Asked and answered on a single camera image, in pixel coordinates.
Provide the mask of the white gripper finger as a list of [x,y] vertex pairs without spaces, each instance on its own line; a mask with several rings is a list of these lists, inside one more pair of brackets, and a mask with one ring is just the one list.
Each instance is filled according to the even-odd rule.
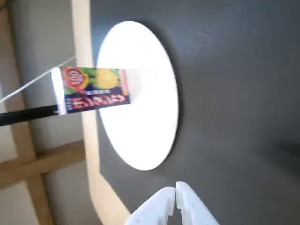
[[164,187],[146,200],[125,222],[126,225],[166,225],[173,215],[176,191]]
[[183,225],[219,225],[209,209],[185,182],[177,181],[176,205],[181,211]]

